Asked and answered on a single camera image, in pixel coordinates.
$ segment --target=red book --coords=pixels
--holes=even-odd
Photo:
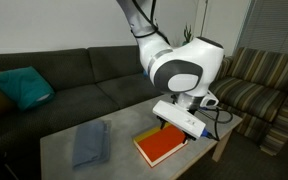
[[[187,141],[184,140],[185,134],[171,124],[167,124],[162,130],[159,127],[152,128],[133,139],[135,146],[151,167],[185,146]]]

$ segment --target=gray table top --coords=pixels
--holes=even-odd
[[[83,179],[172,179],[216,145],[216,141],[200,138],[189,141],[166,160],[151,168],[137,151],[132,137],[149,127],[160,125],[152,109],[159,100],[171,102],[169,95],[163,95],[120,111],[97,118],[110,123],[111,153],[110,160],[104,164],[72,168],[72,153],[77,126],[43,137],[41,144],[41,168],[43,180],[83,180]],[[207,129],[214,134],[214,122],[195,113],[206,123]],[[227,119],[225,112],[219,119]],[[229,124],[218,124],[218,133],[223,137],[241,122],[234,115]]]

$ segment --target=black cable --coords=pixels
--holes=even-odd
[[[215,111],[215,112],[216,112],[216,116],[215,116],[215,118],[213,118],[213,117],[210,116],[209,114],[207,114],[207,113],[205,113],[204,111],[201,111],[200,109],[198,109],[198,111],[199,111],[201,114],[203,114],[203,115],[206,116],[207,118],[209,118],[209,119],[211,119],[211,120],[214,121],[214,132],[215,132],[215,136],[213,136],[212,133],[208,132],[206,137],[209,138],[209,139],[214,139],[214,140],[216,140],[216,141],[219,141],[220,138],[219,138],[218,131],[217,131],[217,124],[218,124],[218,123],[220,123],[220,124],[227,124],[227,123],[231,122],[231,121],[233,120],[233,115],[232,115],[232,113],[230,113],[230,112],[228,112],[228,111],[225,111],[225,112],[229,113],[230,118],[229,118],[228,120],[225,120],[225,121],[219,121],[218,118],[219,118],[220,112],[221,112],[221,111],[224,111],[224,110],[219,109],[218,107],[216,107],[216,109],[203,108],[203,110],[205,110],[205,111]]]
[[[134,33],[132,32],[133,35],[134,35],[134,37],[135,37],[135,38],[144,38],[144,37],[147,37],[147,36],[150,36],[150,35],[152,35],[152,34],[157,33],[158,35],[160,35],[160,36],[165,40],[165,42],[166,42],[167,44],[170,44],[169,41],[168,41],[168,39],[167,39],[167,37],[166,37],[162,32],[160,32],[160,31],[158,30],[158,25],[155,25],[155,24],[153,23],[153,21],[154,21],[154,11],[155,11],[156,0],[153,0],[153,2],[152,2],[152,9],[151,9],[151,15],[150,15],[150,18],[151,18],[151,19],[148,19],[148,17],[147,17],[146,14],[143,12],[142,8],[138,5],[138,3],[136,2],[136,0],[132,0],[132,2],[133,2],[133,4],[134,4],[134,6],[136,7],[136,9],[140,12],[140,14],[144,17],[144,19],[153,27],[153,30],[154,30],[153,32],[148,33],[148,34],[145,34],[145,35],[142,35],[142,36],[136,36],[136,35],[134,35]]]

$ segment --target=teal pillow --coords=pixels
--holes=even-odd
[[[15,101],[22,111],[48,102],[55,94],[33,67],[1,72],[0,89]]]

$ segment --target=towel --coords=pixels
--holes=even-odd
[[[93,120],[79,125],[76,131],[73,169],[106,162],[110,157],[109,127],[104,121]]]

